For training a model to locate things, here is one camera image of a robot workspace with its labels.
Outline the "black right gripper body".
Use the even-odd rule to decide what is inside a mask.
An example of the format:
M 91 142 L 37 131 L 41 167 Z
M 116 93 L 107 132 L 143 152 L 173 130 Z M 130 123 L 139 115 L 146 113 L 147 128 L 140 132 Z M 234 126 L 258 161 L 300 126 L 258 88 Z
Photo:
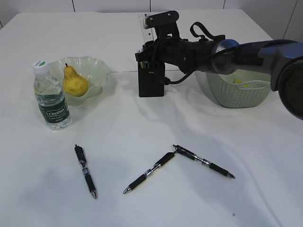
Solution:
M 168 37 L 157 39 L 143 45 L 143 50 L 135 54 L 137 62 L 147 61 L 153 68 L 157 62 L 177 66 L 184 74 L 197 64 L 197 70 L 215 72 L 213 62 L 209 57 L 214 54 L 217 42 L 201 38 L 196 42 L 187 39 Z

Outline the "blue grey right robot arm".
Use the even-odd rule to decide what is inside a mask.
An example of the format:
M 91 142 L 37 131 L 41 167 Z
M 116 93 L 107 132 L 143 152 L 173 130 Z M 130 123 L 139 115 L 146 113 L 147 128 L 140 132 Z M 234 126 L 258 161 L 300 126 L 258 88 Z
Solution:
M 291 40 L 269 40 L 239 44 L 224 35 L 198 41 L 173 37 L 158 38 L 143 45 L 135 54 L 138 63 L 146 62 L 156 81 L 179 84 L 193 72 L 228 75 L 247 70 L 270 75 L 270 87 L 279 94 L 284 107 L 298 119 L 303 118 L 303 44 Z M 155 72 L 168 63 L 184 76 L 177 81 Z

